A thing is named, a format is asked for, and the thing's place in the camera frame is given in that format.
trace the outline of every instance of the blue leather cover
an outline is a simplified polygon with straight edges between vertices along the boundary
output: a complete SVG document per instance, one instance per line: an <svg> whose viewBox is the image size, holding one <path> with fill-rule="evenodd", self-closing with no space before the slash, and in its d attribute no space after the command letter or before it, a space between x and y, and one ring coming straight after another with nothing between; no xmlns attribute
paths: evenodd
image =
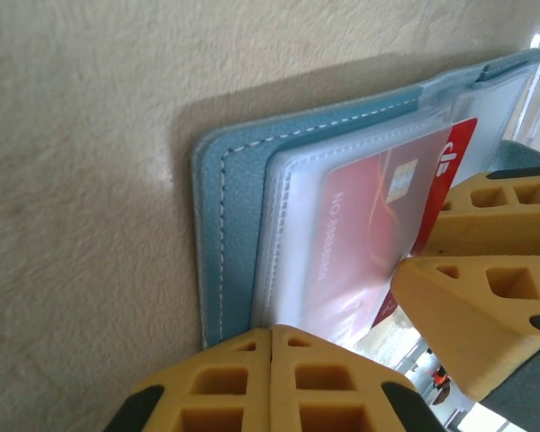
<svg viewBox="0 0 540 432"><path fill-rule="evenodd" d="M206 347L249 329L263 211L266 164L277 151L386 122L452 88L535 64L530 49L465 67L433 80L346 103L215 130L192 161L203 342Z"/></svg>

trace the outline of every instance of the card chip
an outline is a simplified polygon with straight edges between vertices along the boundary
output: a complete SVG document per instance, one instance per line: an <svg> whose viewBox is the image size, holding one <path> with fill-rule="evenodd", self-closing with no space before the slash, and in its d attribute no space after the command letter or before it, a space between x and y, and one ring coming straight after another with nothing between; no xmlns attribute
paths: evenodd
<svg viewBox="0 0 540 432"><path fill-rule="evenodd" d="M407 164L396 167L390 189L388 190L388 196L386 197L386 203L396 201L408 193L410 183L412 183L412 178L414 177L414 171L416 171L417 163L418 160L414 159Z"/></svg>

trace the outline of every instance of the person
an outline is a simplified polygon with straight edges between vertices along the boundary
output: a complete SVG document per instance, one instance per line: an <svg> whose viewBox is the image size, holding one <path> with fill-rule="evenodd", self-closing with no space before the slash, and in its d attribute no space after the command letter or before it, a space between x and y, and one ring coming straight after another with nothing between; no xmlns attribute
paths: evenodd
<svg viewBox="0 0 540 432"><path fill-rule="evenodd" d="M432 405L439 405L446 400L450 394L450 377L446 369L441 365L432 375L434 388L439 390L439 394L432 402Z"/></svg>

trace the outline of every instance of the white stitching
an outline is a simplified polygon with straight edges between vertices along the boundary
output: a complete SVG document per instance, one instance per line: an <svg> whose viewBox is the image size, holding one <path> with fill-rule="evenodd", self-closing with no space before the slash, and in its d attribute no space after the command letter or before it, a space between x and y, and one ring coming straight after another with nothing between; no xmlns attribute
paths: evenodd
<svg viewBox="0 0 540 432"><path fill-rule="evenodd" d="M410 99L408 101L404 101L404 102L401 102L401 103L396 103L395 105L390 105L388 107L385 107L385 108L382 108L381 110L376 110L376 111L371 111L371 112L365 112L363 114L360 114L359 116L353 116L353 117L346 117L344 119L340 119L338 121L331 121L330 123L328 124L321 124L319 126L314 126L314 127L311 127L311 128L307 128L305 130L295 130L294 132L291 132L291 133L287 133L287 134L283 134L283 135L279 135L277 138L281 138L281 139L284 139L284 138L288 138L288 137L291 137L291 136L295 136L295 135L300 135L303 131L315 131L316 129L323 129L323 128L326 128L327 126L334 126L336 124L339 124L340 122L349 122L349 121L352 121L352 120L355 120L355 119L358 119L358 118L364 118L364 117L367 117L369 115L373 115L373 114L377 114L379 112L382 112L382 111L386 111L386 110L391 110L393 108L397 108L401 105L405 105L405 104L409 104L411 102L415 102L418 98L413 98L413 99ZM219 325L220 325L220 332L219 332L219 336L220 336L220 342L222 341L222 338L223 338L223 320L224 320L224 316L223 316L223 300L224 300L224 292L223 292L223 288L224 288L224 192L225 192L225 189L226 189L226 164L224 163L224 159L228 158L231 154L233 153L238 153L246 148L253 148L255 146L257 146L258 144L261 144L262 142L269 142L269 141L272 141L276 138L276 136L273 136L273 137L268 137L266 139L260 139L258 141L253 141L253 142L250 142L249 144L247 145L242 145L242 146L239 146L237 148L229 148L228 150L226 150L226 152L222 155L221 159L220 159L220 284L219 284L219 289L218 289L218 295L219 295L219 301L220 301L220 316L219 316Z"/></svg>

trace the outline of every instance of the textured wall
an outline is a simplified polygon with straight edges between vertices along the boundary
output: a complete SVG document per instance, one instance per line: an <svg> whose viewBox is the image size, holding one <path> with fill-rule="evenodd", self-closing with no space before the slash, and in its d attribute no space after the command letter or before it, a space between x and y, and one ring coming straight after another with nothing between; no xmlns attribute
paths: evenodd
<svg viewBox="0 0 540 432"><path fill-rule="evenodd" d="M0 430L99 429L199 348L201 133L539 31L523 0L0 0Z"/></svg>

